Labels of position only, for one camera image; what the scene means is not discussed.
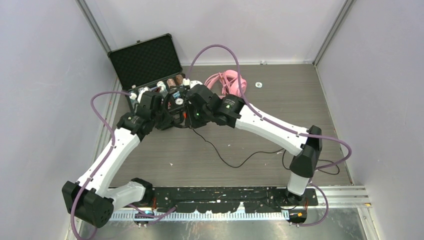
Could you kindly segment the black headphones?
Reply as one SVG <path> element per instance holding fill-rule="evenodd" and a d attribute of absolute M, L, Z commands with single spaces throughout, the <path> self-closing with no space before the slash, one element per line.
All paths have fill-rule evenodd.
<path fill-rule="evenodd" d="M 179 129 L 189 129 L 185 126 L 186 119 L 186 94 L 189 89 L 183 86 L 172 88 L 164 98 L 163 105 L 173 117 L 173 127 Z"/>

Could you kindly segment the pink headphones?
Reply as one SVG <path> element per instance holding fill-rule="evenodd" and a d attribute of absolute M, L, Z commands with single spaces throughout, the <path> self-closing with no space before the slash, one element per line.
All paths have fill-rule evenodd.
<path fill-rule="evenodd" d="M 221 95 L 219 96 L 221 99 L 227 95 L 241 97 L 242 93 L 244 94 L 246 92 L 247 82 L 245 79 L 240 77 L 239 83 L 239 74 L 235 70 L 229 69 L 213 74 L 206 79 L 204 85 L 211 90 L 217 82 L 220 82 L 222 85 Z"/>

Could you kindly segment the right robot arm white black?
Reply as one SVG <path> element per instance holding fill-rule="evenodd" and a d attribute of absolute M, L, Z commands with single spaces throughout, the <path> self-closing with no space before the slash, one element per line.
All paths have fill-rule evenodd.
<path fill-rule="evenodd" d="M 285 200 L 290 205 L 299 205 L 305 199 L 307 185 L 314 176 L 323 147 L 319 127 L 289 124 L 246 103 L 242 97 L 233 94 L 219 97 L 202 84 L 190 88 L 184 101 L 186 123 L 193 129 L 212 122 L 254 133 L 289 152 L 293 159 Z"/>

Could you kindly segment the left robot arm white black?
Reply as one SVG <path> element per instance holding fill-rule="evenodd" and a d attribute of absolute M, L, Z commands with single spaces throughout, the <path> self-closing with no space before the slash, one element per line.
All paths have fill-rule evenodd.
<path fill-rule="evenodd" d="M 79 218 L 96 228 L 103 227 L 114 211 L 129 204 L 148 207 L 154 201 L 153 185 L 140 178 L 110 188 L 110 184 L 129 154 L 157 123 L 163 96 L 146 91 L 135 112 L 124 114 L 111 132 L 111 140 L 91 167 L 76 181 L 62 187 L 65 206 L 71 218 Z"/>

